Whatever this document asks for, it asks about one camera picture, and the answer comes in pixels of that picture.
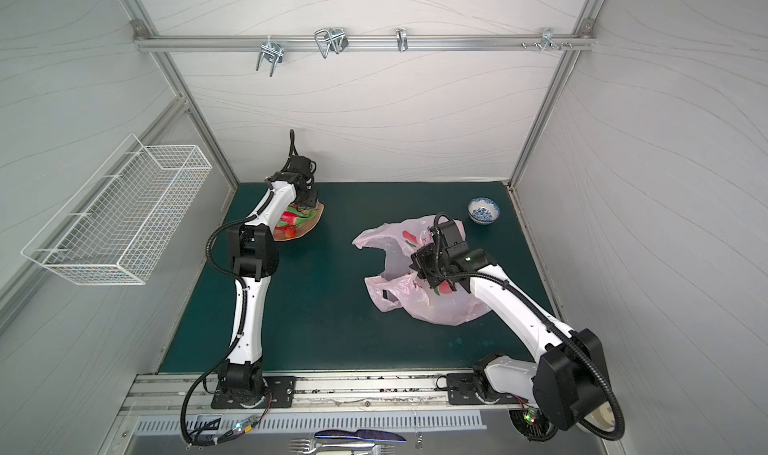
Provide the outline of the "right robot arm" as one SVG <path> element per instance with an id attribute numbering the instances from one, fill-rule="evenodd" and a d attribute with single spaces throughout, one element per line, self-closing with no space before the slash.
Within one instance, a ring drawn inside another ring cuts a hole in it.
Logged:
<path id="1" fill-rule="evenodd" d="M 431 243 L 411 256 L 418 277 L 437 288 L 461 286 L 487 305 L 523 342 L 532 361 L 498 355 L 481 365 L 480 381 L 498 394 L 524 399 L 551 430 L 575 425 L 608 441 L 626 432 L 626 420 L 613 391 L 601 340 L 589 329 L 579 332 L 529 297 L 482 250 L 441 249 Z"/>

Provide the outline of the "aluminium cross rail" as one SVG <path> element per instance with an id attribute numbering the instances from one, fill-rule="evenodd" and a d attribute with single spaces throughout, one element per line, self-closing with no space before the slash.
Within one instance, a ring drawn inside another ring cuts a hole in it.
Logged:
<path id="1" fill-rule="evenodd" d="M 407 32 L 406 52 L 500 52 L 523 50 L 521 42 L 537 41 L 533 35 L 414 35 Z M 594 37 L 555 34 L 558 41 L 568 40 L 571 51 L 590 50 L 597 43 Z M 395 33 L 385 35 L 347 35 L 349 53 L 398 52 Z M 256 53 L 268 39 L 278 43 L 286 53 L 314 53 L 318 47 L 312 35 L 286 36 L 156 36 L 136 40 L 138 50 L 145 53 Z"/>

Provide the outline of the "blue white ceramic bowl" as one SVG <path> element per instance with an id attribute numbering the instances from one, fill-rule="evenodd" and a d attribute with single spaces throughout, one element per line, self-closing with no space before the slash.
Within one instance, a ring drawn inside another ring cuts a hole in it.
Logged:
<path id="1" fill-rule="evenodd" d="M 469 202 L 468 214 L 474 223 L 486 226 L 499 219 L 501 209 L 493 200 L 487 197 L 477 197 Z"/>

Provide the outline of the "pink wavy fruit plate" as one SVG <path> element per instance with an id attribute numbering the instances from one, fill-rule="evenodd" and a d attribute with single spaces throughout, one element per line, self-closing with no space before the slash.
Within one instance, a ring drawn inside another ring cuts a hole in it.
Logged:
<path id="1" fill-rule="evenodd" d="M 318 225 L 323 211 L 321 202 L 313 208 L 289 206 L 273 230 L 273 238 L 277 242 L 287 242 L 303 237 Z"/>

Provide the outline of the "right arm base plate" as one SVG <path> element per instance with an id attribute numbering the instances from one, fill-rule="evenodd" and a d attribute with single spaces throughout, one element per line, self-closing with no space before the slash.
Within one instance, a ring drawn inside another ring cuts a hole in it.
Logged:
<path id="1" fill-rule="evenodd" d="M 521 406 L 524 403 L 512 394 L 495 392 L 468 372 L 448 373 L 442 377 L 442 382 L 437 383 L 437 387 L 447 393 L 447 401 L 451 406 Z"/>

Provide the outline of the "pink printed plastic bag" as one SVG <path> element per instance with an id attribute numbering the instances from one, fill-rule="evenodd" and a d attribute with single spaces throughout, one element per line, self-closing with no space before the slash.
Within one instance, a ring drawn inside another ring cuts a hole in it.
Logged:
<path id="1" fill-rule="evenodd" d="M 432 215 L 387 223 L 363 231 L 352 244 L 358 249 L 379 249 L 385 254 L 381 274 L 364 279 L 369 297 L 382 312 L 405 310 L 412 318 L 431 324 L 458 326 L 490 312 L 490 308 L 461 286 L 444 282 L 436 288 L 411 267 L 417 250 L 432 242 Z"/>

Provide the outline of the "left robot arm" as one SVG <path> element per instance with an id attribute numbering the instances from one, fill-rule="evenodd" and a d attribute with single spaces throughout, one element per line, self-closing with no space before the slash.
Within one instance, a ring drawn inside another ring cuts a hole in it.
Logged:
<path id="1" fill-rule="evenodd" d="M 231 277 L 236 290 L 231 341 L 215 368 L 218 390 L 248 403 L 267 391 L 261 335 L 267 292 L 279 266 L 274 231 L 290 207 L 313 209 L 317 205 L 316 189 L 296 177 L 279 176 L 266 185 L 257 206 L 245 218 L 216 229 L 206 247 L 207 263 Z"/>

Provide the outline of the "dark blue knife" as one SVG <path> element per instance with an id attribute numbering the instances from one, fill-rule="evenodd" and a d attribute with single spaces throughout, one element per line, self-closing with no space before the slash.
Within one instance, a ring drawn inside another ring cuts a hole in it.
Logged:
<path id="1" fill-rule="evenodd" d="M 406 442 L 406 439 L 397 433 L 372 429 L 358 429 L 355 431 L 328 429 L 316 432 L 314 438 L 328 440 L 356 440 L 381 444 L 399 444 Z"/>

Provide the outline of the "pink dragon fruit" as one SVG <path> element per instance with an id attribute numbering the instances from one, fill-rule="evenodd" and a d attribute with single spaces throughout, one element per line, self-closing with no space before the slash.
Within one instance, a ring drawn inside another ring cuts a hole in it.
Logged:
<path id="1" fill-rule="evenodd" d="M 276 225 L 276 228 L 278 230 L 283 230 L 286 226 L 292 225 L 296 226 L 298 229 L 300 226 L 308 223 L 310 220 L 313 220 L 316 216 L 316 209 L 299 210 L 295 207 L 288 207 L 283 212 L 280 220 Z"/>

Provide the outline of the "silver fork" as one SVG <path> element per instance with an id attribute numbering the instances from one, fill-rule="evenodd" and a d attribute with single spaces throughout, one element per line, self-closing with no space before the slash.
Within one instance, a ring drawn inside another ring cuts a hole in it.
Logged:
<path id="1" fill-rule="evenodd" d="M 288 443 L 292 454 L 395 454 L 394 445 L 360 440 L 294 439 Z"/>

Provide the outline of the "metal hook clamp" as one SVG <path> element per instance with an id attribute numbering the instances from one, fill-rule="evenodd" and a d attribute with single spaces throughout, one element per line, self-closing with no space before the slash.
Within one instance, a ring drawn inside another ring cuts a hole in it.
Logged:
<path id="1" fill-rule="evenodd" d="M 314 33 L 314 41 L 323 59 L 331 53 L 342 53 L 349 46 L 347 34 L 343 28 L 323 28 Z"/>
<path id="2" fill-rule="evenodd" d="M 405 53 L 408 50 L 408 35 L 404 28 L 398 28 L 395 32 L 397 50 Z"/>
<path id="3" fill-rule="evenodd" d="M 260 46 L 255 69 L 259 71 L 262 67 L 269 67 L 269 76 L 273 77 L 277 66 L 283 62 L 283 59 L 284 49 L 282 46 L 268 39 Z"/>
<path id="4" fill-rule="evenodd" d="M 537 41 L 531 43 L 521 42 L 520 47 L 523 50 L 536 50 L 538 52 L 563 52 L 571 51 L 574 48 L 573 44 L 568 40 L 558 41 L 550 28 L 546 28 Z"/>

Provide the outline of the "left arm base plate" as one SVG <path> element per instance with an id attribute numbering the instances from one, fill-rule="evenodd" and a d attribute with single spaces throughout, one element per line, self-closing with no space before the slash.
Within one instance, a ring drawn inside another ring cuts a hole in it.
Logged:
<path id="1" fill-rule="evenodd" d="M 219 410 L 290 408 L 296 381 L 294 376 L 266 376 L 255 390 L 216 388 L 211 407 Z"/>

